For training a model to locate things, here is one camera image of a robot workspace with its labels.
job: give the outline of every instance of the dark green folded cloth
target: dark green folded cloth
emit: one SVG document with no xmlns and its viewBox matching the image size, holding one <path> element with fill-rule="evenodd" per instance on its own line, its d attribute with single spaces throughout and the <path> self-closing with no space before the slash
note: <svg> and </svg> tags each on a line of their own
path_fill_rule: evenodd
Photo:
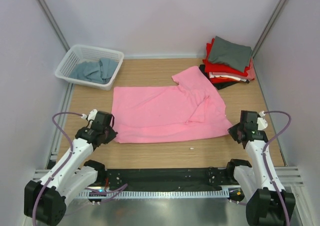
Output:
<svg viewBox="0 0 320 226">
<path fill-rule="evenodd" d="M 244 72 L 245 67 L 250 63 L 251 54 L 250 46 L 234 44 L 217 36 L 208 61 L 228 65 L 235 70 Z"/>
</svg>

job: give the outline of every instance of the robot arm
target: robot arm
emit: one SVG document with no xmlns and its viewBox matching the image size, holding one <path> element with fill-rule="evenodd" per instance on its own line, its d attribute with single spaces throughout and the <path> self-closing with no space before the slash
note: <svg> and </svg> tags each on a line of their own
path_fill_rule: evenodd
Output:
<svg viewBox="0 0 320 226">
<path fill-rule="evenodd" d="M 113 130 L 112 114 L 93 110 L 88 116 L 88 125 L 78 130 L 69 148 L 57 164 L 39 182 L 30 181 L 24 189 L 24 214 L 32 217 L 36 198 L 44 190 L 36 210 L 36 219 L 50 226 L 56 226 L 65 215 L 70 202 L 87 186 L 103 178 L 105 166 L 98 162 L 88 161 L 76 174 L 80 164 L 101 144 L 107 144 L 117 135 Z"/>
<path fill-rule="evenodd" d="M 285 201 L 289 218 L 292 216 L 296 201 L 293 194 L 287 193 L 279 181 L 269 147 L 264 150 L 268 139 L 263 130 L 268 124 L 262 116 L 264 116 L 263 112 L 258 114 L 253 111 L 241 111 L 240 122 L 228 130 L 235 141 L 242 143 L 252 159 L 252 167 L 236 166 L 233 176 L 240 184 L 247 200 L 246 219 L 250 226 L 284 226 L 284 210 L 273 181 Z"/>
</svg>

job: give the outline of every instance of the gray floor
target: gray floor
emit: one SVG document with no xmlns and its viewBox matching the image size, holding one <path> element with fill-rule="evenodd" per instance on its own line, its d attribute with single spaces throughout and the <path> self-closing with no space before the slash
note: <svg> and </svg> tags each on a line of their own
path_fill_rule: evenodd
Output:
<svg viewBox="0 0 320 226">
<path fill-rule="evenodd" d="M 74 200 L 67 213 L 87 202 Z M 248 226 L 245 210 L 226 199 L 118 200 L 83 208 L 58 226 Z M 296 212 L 291 226 L 302 226 Z"/>
</svg>

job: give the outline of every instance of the stack of folded clothes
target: stack of folded clothes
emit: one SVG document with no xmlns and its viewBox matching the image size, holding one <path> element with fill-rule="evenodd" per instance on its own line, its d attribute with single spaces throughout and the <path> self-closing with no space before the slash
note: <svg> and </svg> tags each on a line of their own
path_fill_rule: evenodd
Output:
<svg viewBox="0 0 320 226">
<path fill-rule="evenodd" d="M 206 52 L 200 70 L 218 89 L 254 80 L 256 75 L 251 47 L 234 44 L 217 36 L 206 44 Z"/>
</svg>

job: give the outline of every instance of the black cloth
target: black cloth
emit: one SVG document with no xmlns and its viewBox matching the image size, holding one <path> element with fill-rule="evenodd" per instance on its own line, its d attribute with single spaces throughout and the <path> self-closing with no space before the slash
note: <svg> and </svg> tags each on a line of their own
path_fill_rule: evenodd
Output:
<svg viewBox="0 0 320 226">
<path fill-rule="evenodd" d="M 208 74 L 205 72 L 205 65 L 204 64 L 200 65 L 199 69 L 202 72 L 202 74 L 210 81 Z M 228 86 L 232 86 L 237 83 L 239 83 L 239 82 L 238 81 L 230 81 L 230 82 L 215 83 L 213 85 L 217 90 L 221 90 L 221 89 L 227 88 Z"/>
</svg>

